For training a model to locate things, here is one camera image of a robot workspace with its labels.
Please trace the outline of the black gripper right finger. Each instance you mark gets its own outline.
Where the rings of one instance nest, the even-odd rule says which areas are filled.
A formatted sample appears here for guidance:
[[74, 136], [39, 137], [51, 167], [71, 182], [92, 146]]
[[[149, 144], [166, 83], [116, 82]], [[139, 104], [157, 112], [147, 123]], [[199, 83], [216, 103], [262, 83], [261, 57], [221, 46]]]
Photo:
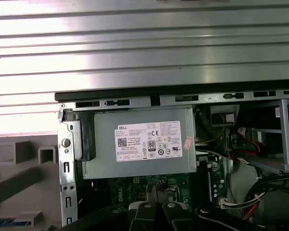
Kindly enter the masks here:
[[198, 207], [193, 212], [169, 201], [164, 186], [156, 186], [156, 197], [175, 231], [263, 231], [264, 228], [215, 208]]

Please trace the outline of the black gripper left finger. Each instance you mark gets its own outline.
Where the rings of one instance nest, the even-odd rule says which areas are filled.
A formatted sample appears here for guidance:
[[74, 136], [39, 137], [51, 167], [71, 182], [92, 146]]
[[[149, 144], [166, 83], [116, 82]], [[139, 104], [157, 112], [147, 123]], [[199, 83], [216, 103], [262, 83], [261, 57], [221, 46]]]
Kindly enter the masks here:
[[130, 204], [126, 210], [110, 205], [67, 224], [63, 231], [153, 231], [156, 227], [158, 192], [155, 185], [147, 185], [146, 201]]

